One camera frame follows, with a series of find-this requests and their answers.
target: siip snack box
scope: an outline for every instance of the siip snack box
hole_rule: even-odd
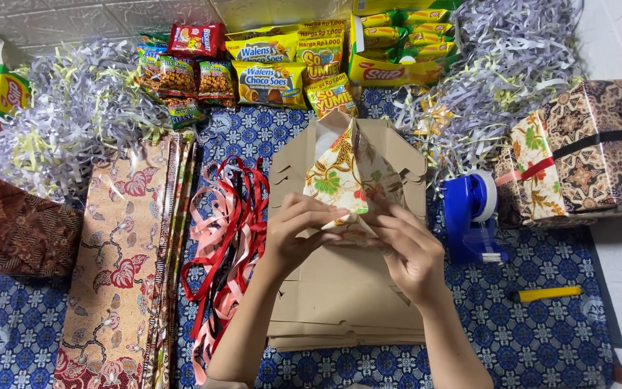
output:
[[[445,58],[411,64],[393,64],[380,59],[369,59],[361,55],[366,50],[361,17],[383,13],[395,8],[444,8],[454,10],[462,0],[355,0],[350,17],[350,59],[348,75],[352,84],[362,86],[400,86],[405,84],[432,84],[459,58],[455,47]]]

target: shredded paper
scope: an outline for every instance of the shredded paper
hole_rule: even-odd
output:
[[[573,32],[582,1],[470,0],[460,23],[462,59],[428,93],[395,93],[395,127],[418,135],[430,184],[490,167],[509,128],[579,81]]]
[[[32,103],[0,130],[0,178],[58,202],[88,190],[92,164],[110,149],[157,139],[166,111],[134,83],[127,41],[64,44],[36,58],[27,77]]]

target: hand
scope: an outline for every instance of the hand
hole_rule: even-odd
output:
[[[254,274],[264,273],[272,282],[281,283],[318,247],[342,240],[341,235],[324,231],[308,238],[297,235],[348,213],[345,208],[334,208],[304,194],[289,193],[282,201],[280,211],[268,220],[265,253]]]
[[[369,245],[383,253],[395,284],[421,311],[447,291],[443,245],[409,210],[380,195],[373,200],[390,216],[362,215],[379,237]]]

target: blue tape dispenser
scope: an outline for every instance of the blue tape dispenser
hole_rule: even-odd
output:
[[[445,228],[453,264],[506,262],[508,255],[496,243],[498,205],[496,182],[484,170],[443,184]]]

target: blue patterned tablecloth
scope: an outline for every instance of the blue patterned tablecloth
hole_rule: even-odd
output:
[[[369,89],[361,117],[393,116],[390,92]],[[232,154],[253,165],[270,157],[304,129],[312,111],[242,107],[213,111],[203,135],[203,162],[220,162]],[[200,188],[204,181],[194,185]],[[209,209],[202,203],[200,212]],[[445,238],[442,203],[429,206],[430,228]],[[447,267],[460,320],[497,388],[590,386],[612,381],[612,350],[603,304],[592,267],[591,237],[581,228],[499,232],[513,260],[505,266]],[[187,242],[187,258],[194,252]],[[202,269],[189,274],[191,288]],[[0,389],[47,389],[61,337],[70,280],[31,280],[0,276]],[[580,285],[574,298],[513,304],[511,290]],[[194,388],[189,339],[196,305],[179,287],[177,304],[178,388]],[[334,388],[353,382],[382,388],[431,388],[427,350],[423,346],[361,346],[307,352],[263,354],[256,387]]]

